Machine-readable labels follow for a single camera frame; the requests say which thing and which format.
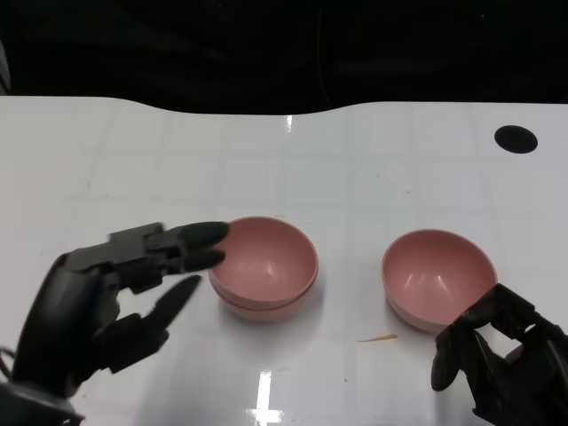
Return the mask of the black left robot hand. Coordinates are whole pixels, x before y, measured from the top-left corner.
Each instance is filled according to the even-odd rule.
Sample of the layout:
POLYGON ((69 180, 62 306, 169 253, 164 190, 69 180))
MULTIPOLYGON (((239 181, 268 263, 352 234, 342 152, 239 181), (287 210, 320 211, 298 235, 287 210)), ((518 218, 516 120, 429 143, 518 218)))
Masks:
POLYGON ((228 233, 225 222, 171 229, 155 223, 112 233, 104 243, 61 255, 22 328, 11 382, 69 398, 95 372, 117 373, 154 355, 198 288, 198 273, 224 260, 216 245, 228 233), (184 278, 147 315, 119 315, 120 292, 141 294, 170 275, 184 278))

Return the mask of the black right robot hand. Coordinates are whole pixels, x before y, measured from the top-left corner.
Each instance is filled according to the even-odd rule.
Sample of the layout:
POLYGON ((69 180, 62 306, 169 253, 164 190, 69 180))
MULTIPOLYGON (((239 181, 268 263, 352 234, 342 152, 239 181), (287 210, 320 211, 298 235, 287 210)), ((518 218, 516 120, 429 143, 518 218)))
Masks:
POLYGON ((436 338, 430 383, 466 375, 473 414, 492 425, 567 423, 567 336, 496 284, 436 338))

